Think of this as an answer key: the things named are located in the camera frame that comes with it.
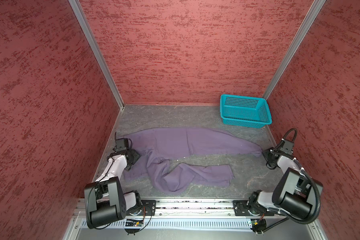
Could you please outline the teal plastic basket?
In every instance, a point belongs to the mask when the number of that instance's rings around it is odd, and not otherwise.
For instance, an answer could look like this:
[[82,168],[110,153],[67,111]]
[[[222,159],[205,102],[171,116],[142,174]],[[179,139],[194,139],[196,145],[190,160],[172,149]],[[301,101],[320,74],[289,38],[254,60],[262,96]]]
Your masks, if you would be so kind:
[[220,115],[226,125],[260,129],[272,123],[270,108],[263,98],[223,94]]

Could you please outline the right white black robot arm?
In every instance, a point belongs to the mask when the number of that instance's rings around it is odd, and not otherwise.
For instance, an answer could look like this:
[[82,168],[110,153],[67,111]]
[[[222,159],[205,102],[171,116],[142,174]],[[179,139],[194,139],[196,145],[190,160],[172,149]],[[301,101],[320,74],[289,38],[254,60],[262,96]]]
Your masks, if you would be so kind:
[[263,156],[270,168],[278,167],[284,175],[273,192],[259,190],[252,193],[247,203],[249,214],[260,216],[271,212],[299,224],[314,222],[321,210],[323,185],[288,153],[270,148],[263,151]]

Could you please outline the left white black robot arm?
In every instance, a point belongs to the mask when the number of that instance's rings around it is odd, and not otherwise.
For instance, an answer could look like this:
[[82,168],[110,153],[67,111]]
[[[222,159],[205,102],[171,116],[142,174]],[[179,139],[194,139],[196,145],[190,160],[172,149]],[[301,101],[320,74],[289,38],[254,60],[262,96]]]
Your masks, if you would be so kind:
[[85,186],[85,211],[89,229],[101,230],[123,220],[127,214],[140,214],[143,204],[137,191],[124,193],[121,178],[139,160],[135,150],[123,150],[109,155],[103,173]]

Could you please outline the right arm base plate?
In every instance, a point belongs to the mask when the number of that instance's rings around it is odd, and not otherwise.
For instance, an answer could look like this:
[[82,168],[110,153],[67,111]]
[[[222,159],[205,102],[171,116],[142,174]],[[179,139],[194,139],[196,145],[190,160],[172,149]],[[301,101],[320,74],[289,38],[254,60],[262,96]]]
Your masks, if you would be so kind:
[[257,202],[249,202],[248,200],[233,201],[233,210],[236,217],[270,217],[275,215]]

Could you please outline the purple trousers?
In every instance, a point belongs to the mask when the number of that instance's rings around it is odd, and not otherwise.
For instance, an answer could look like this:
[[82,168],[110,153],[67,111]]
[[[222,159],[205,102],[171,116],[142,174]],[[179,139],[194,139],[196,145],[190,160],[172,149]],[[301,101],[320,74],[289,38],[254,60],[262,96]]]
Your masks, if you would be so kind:
[[218,129],[154,128],[125,137],[141,155],[129,171],[124,171],[125,180],[149,177],[153,187],[167,194],[180,194],[190,184],[227,187],[234,178],[229,165],[180,163],[170,170],[172,160],[206,155],[262,155],[259,145]]

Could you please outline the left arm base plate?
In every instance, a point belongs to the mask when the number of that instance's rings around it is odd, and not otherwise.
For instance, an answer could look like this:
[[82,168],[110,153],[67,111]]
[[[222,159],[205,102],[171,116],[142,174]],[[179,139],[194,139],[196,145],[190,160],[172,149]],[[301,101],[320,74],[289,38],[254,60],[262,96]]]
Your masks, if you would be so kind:
[[145,210],[144,216],[151,217],[155,215],[156,212],[156,200],[142,200],[143,210]]

